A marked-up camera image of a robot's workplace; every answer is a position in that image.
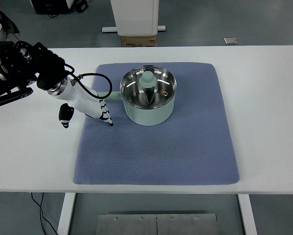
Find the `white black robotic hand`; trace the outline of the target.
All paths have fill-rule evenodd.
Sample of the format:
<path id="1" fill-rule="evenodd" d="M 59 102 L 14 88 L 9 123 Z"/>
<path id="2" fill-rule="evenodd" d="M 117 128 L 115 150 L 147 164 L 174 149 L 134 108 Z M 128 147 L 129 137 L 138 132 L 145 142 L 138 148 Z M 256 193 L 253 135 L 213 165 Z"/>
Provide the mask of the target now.
<path id="1" fill-rule="evenodd" d="M 48 94 L 66 101 L 61 105 L 59 111 L 59 121 L 64 128 L 69 127 L 69 122 L 75 110 L 84 113 L 88 117 L 103 120 L 113 126 L 104 98 L 101 98 L 96 91 L 81 83 L 74 83 L 67 77 L 49 89 Z"/>

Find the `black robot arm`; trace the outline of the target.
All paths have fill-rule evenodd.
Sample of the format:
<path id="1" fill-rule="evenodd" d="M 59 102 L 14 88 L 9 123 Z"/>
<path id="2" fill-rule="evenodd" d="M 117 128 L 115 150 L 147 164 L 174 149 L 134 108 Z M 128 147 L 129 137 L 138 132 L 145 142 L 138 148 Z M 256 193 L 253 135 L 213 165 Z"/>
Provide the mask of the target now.
<path id="1" fill-rule="evenodd" d="M 87 73 L 76 76 L 74 68 L 43 46 L 24 41 L 0 42 L 0 106 L 25 98 L 33 93 L 33 83 L 49 95 L 64 100 L 59 115 L 67 119 L 75 110 L 93 118 L 107 120 L 105 99 L 82 84 Z"/>

